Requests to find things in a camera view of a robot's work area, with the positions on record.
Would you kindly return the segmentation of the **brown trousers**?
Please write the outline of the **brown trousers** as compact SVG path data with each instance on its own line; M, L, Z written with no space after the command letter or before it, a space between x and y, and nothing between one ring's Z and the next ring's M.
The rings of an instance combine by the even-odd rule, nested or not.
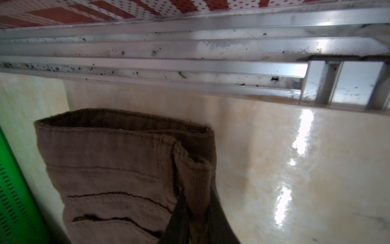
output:
M73 244L156 244L181 191L204 217L216 172L210 127L89 108L38 120L35 130Z

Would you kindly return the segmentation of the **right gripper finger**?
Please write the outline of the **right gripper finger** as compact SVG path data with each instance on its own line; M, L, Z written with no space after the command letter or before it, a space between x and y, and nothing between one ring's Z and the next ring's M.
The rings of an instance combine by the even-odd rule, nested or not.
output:
M195 218L184 191L178 199L169 223L158 241L160 244L239 244L214 188L205 215Z

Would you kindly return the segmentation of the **green plastic basket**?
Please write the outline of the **green plastic basket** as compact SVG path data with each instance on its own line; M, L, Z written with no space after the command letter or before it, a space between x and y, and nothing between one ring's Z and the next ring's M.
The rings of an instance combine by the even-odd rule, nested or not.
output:
M3 132L1 132L1 243L50 243L46 224Z

